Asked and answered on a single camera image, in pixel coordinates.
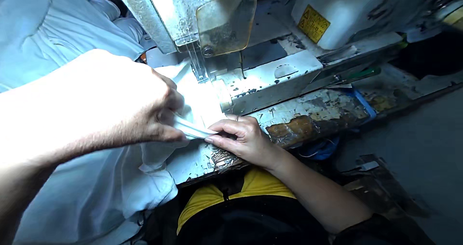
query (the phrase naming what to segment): fabric pile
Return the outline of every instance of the fabric pile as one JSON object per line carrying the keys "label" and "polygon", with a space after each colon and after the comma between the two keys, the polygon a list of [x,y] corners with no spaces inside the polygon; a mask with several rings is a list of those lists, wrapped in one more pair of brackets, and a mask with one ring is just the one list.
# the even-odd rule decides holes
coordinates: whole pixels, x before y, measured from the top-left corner
{"label": "fabric pile", "polygon": [[[143,52],[138,43],[143,30],[135,19],[119,15],[107,0],[0,0],[0,92],[45,76],[94,48],[135,60]],[[185,96],[187,105],[175,127],[189,139],[215,133],[206,126],[224,115],[210,83],[197,83],[189,60],[156,70],[173,78]],[[26,209],[14,244],[127,240],[140,228],[140,211],[176,196],[165,160],[184,145],[140,143],[60,165]]]}

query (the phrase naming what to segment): yellow warning label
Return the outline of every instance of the yellow warning label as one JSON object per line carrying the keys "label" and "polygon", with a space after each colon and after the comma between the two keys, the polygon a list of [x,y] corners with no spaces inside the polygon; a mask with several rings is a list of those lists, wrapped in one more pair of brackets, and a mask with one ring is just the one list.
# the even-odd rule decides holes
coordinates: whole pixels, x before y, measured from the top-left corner
{"label": "yellow warning label", "polygon": [[299,27],[312,41],[318,43],[321,36],[323,36],[328,27],[330,27],[330,24],[331,23],[320,13],[315,11],[314,8],[307,5],[297,27]]}

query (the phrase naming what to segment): industrial sewing machine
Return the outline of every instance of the industrial sewing machine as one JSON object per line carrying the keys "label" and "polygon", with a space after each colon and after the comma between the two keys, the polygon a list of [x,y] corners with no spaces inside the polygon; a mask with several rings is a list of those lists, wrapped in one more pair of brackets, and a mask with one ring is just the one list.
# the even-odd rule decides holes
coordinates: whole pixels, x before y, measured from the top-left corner
{"label": "industrial sewing machine", "polygon": [[463,0],[123,0],[164,54],[188,53],[224,112],[244,115],[378,73],[403,36],[463,28]]}

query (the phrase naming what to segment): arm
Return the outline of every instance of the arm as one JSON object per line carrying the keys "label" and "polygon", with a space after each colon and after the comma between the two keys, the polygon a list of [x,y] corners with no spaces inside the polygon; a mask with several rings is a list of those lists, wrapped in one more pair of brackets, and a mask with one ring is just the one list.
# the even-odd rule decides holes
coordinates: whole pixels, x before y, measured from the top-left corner
{"label": "arm", "polygon": [[183,106],[176,85],[144,64],[87,52],[0,94],[0,244],[56,166],[106,148],[185,136],[167,124]]}
{"label": "arm", "polygon": [[261,166],[280,179],[328,232],[337,234],[372,216],[354,195],[270,142],[255,118],[229,118],[234,120],[221,120],[209,129],[234,134],[237,139],[213,135],[206,142]]}

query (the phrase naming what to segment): hand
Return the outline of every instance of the hand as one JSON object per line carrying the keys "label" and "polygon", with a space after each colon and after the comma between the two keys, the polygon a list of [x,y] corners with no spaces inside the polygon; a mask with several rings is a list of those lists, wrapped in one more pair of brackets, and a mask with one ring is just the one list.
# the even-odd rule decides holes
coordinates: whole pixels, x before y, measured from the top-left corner
{"label": "hand", "polygon": [[221,120],[209,127],[210,130],[237,136],[236,140],[220,135],[206,137],[205,141],[232,152],[236,156],[265,169],[272,170],[280,163],[285,150],[272,143],[262,132],[257,119],[227,115],[230,119]]}
{"label": "hand", "polygon": [[183,132],[170,126],[173,112],[183,106],[176,88],[147,65],[96,49],[1,94],[0,100],[4,97],[15,107],[11,119],[23,121],[24,128],[11,132],[30,140],[31,152],[66,146],[82,154],[137,142],[182,140]]}

